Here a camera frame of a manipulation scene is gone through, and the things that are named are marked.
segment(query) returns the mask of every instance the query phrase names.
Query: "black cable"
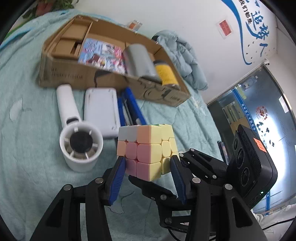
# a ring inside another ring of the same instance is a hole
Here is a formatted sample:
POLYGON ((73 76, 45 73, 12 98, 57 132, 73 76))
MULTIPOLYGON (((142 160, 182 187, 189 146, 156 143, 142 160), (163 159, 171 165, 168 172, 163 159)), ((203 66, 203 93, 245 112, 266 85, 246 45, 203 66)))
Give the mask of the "black cable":
POLYGON ((294 220, 294 218, 291 218, 291 219, 288 219, 288 220, 285 220, 285 221, 281 221, 281 222, 278 222, 278 223, 274 223, 273 225, 270 225, 270 226, 268 226, 267 228, 263 228, 262 230, 265 230, 265 229, 271 228, 271 227, 273 227, 273 226, 275 226, 275 225, 278 225, 278 224, 281 224, 281 223, 287 223, 287 222, 290 222, 290 221, 293 221, 293 220, 294 220))
POLYGON ((172 232, 170 229, 168 229, 168 232, 170 233, 170 235, 172 235, 172 237, 173 237, 176 241, 181 241, 180 239, 178 239, 178 238, 173 234, 173 232, 172 232))

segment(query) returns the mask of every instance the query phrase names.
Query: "yellow can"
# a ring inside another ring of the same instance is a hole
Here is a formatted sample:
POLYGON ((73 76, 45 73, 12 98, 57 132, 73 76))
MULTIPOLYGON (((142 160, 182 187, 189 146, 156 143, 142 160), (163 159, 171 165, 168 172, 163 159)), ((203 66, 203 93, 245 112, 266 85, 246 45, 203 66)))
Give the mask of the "yellow can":
POLYGON ((181 89, 172 68, 165 61, 155 60, 153 63, 163 86, 181 89))

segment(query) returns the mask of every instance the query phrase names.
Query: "pastel puzzle cube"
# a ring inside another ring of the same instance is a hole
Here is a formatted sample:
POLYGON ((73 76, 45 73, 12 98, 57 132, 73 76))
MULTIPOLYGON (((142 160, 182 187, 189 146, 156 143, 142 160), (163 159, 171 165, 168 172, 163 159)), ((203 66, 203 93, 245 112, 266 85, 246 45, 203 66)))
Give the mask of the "pastel puzzle cube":
POLYGON ((126 157, 126 173, 153 181, 170 172, 170 157, 178 154, 171 125, 122 126, 117 156, 126 157))

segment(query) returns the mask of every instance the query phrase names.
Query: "camera lens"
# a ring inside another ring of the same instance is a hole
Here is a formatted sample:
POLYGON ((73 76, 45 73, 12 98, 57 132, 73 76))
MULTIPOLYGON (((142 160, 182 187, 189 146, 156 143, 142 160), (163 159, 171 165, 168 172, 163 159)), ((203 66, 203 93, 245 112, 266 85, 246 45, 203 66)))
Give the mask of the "camera lens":
POLYGON ((238 145, 238 140, 237 138, 234 140, 234 149, 236 150, 237 149, 237 145, 238 145))
POLYGON ((240 169, 242 167, 242 164, 244 163, 244 151, 241 148, 239 150, 239 153, 237 155, 237 168, 240 169))
POLYGON ((242 180, 241 180, 243 187, 247 185, 249 181, 249 175, 250 175, 249 169, 245 167, 245 169, 242 172, 242 180))

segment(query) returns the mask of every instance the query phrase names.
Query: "light blue jacket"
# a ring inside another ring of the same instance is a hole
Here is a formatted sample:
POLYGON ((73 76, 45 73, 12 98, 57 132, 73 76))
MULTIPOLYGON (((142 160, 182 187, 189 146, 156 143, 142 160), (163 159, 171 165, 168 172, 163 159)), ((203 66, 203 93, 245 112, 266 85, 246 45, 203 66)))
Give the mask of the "light blue jacket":
POLYGON ((158 36, 157 42, 165 49, 184 80, 195 90, 206 90, 207 79, 189 43, 170 30, 162 30, 155 36, 158 36))

